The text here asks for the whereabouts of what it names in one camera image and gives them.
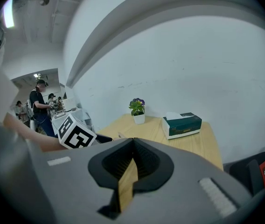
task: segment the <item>green tissue box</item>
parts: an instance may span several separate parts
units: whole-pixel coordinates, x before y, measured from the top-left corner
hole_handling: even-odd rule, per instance
[[[202,119],[193,113],[180,114],[181,119],[162,118],[162,129],[168,140],[200,132]]]

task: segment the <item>fluorescent light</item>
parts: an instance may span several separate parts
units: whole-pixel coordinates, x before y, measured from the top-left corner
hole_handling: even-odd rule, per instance
[[[7,28],[14,27],[13,14],[12,14],[12,0],[8,0],[4,4],[4,21]]]

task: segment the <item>white table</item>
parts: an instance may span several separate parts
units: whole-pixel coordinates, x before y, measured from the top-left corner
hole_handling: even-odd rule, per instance
[[[70,113],[74,117],[76,117],[78,120],[82,121],[85,125],[88,125],[90,123],[90,122],[86,122],[86,120],[90,120],[90,117],[85,111],[83,111],[83,109],[76,109],[75,111],[68,111],[65,113],[65,115],[58,117],[56,119],[52,119],[52,126],[53,126],[55,134],[58,133],[58,128],[66,120],[67,116]]]

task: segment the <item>white flower pot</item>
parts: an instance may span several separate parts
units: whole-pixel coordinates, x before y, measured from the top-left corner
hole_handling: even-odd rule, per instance
[[[133,116],[133,119],[137,125],[144,124],[145,123],[145,114]]]

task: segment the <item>blue jeans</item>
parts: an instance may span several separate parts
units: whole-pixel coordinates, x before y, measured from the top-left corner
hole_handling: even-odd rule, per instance
[[[49,119],[48,113],[36,114],[36,119],[39,122],[39,125],[42,127],[42,129],[47,134],[47,136],[55,137],[52,122]]]

